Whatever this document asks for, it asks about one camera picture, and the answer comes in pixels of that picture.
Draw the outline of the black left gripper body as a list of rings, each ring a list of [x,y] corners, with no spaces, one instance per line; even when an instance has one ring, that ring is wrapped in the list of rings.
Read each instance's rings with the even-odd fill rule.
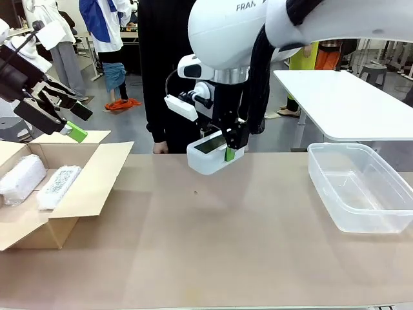
[[[44,73],[16,54],[1,71],[1,98],[20,100],[43,81]]]

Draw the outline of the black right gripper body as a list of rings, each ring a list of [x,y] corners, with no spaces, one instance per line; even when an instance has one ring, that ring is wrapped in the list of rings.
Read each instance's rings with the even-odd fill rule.
[[[248,83],[235,85],[213,84],[214,104],[212,123],[221,126],[225,114],[247,120],[248,113]]]

